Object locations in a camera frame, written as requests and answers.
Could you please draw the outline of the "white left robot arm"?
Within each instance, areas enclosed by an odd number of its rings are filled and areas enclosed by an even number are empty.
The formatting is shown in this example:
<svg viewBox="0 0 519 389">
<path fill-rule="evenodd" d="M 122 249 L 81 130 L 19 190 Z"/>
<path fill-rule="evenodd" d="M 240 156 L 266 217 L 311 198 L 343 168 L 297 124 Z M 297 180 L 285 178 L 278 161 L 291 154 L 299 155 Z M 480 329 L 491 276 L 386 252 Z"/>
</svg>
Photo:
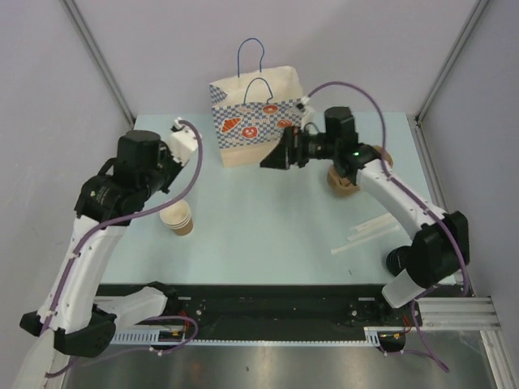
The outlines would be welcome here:
<svg viewBox="0 0 519 389">
<path fill-rule="evenodd" d="M 20 327 L 49 336 L 48 349 L 71 357 L 97 357 L 113 337 L 134 324 L 156 318 L 172 323 L 179 314 L 177 291 L 158 281 L 146 284 L 113 306 L 94 302 L 114 249 L 132 220 L 158 212 L 144 204 L 158 191 L 168 193 L 201 137 L 181 124 L 168 140 L 149 130 L 130 130 L 119 138 L 116 156 L 81 187 L 75 205 L 70 245 L 60 273 L 35 311 Z"/>
</svg>

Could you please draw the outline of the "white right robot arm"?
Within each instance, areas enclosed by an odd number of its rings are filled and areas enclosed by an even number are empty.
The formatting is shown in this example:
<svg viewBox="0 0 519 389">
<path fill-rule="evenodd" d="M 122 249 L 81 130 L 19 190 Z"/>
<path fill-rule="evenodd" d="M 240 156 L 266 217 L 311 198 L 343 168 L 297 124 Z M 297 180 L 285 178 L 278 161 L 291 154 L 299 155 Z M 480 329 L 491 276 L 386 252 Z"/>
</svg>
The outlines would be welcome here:
<svg viewBox="0 0 519 389">
<path fill-rule="evenodd" d="M 407 232 L 412 243 L 404 249 L 404 265 L 382 289 L 384 299 L 374 304 L 375 318 L 393 325 L 403 306 L 448 276 L 467 272 L 470 261 L 468 220 L 426 202 L 401 182 L 382 152 L 361 143 L 354 115 L 347 107 L 324 113 L 325 131 L 312 134 L 302 126 L 285 128 L 279 143 L 261 161 L 268 169 L 304 167 L 310 160 L 330 160 L 339 177 L 365 190 Z"/>
</svg>

